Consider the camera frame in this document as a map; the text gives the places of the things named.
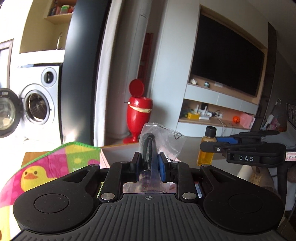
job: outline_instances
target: washing machine door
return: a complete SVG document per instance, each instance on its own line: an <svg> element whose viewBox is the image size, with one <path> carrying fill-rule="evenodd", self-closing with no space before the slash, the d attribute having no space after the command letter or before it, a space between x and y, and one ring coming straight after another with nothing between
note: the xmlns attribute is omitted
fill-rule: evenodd
<svg viewBox="0 0 296 241"><path fill-rule="evenodd" d="M22 118L22 101L10 89L0 88L0 138L15 131Z"/></svg>

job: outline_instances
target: metal bolt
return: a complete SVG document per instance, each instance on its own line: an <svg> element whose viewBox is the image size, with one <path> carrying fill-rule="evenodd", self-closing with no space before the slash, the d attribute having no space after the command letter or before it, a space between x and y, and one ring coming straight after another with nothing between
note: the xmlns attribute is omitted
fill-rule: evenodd
<svg viewBox="0 0 296 241"><path fill-rule="evenodd" d="M187 200L192 200L192 199L196 198L196 194L194 194L192 192L186 192L182 195L182 197Z"/></svg>
<svg viewBox="0 0 296 241"><path fill-rule="evenodd" d="M115 198L115 195L113 193L106 192L101 195L101 198L104 200L111 200L111 199Z"/></svg>

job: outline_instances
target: red trash can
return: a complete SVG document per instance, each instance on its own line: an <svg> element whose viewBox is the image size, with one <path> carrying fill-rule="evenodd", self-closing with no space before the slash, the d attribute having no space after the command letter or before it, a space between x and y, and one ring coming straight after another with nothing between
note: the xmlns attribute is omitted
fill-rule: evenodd
<svg viewBox="0 0 296 241"><path fill-rule="evenodd" d="M129 91L132 95L128 100L126 122L132 136L123 140L124 144L138 142L145 123L149 122L153 102L152 99L142 97L144 84L141 80L132 80L129 84Z"/></svg>

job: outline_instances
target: duck beak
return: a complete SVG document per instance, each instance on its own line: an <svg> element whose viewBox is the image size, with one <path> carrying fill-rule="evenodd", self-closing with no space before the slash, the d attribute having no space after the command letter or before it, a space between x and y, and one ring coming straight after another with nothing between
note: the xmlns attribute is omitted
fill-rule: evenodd
<svg viewBox="0 0 296 241"><path fill-rule="evenodd" d="M28 173L27 175L24 176L25 179L36 179L38 178L35 176L33 173Z"/></svg>

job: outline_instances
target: colorful blanket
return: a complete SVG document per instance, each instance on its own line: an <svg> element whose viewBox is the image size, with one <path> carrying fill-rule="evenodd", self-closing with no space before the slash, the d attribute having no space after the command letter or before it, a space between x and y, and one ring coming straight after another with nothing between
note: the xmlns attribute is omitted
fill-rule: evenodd
<svg viewBox="0 0 296 241"><path fill-rule="evenodd" d="M0 240L11 240L20 231L12 213L19 195L90 164L100 163L100 148L71 142L29 162L14 174L0 192Z"/></svg>

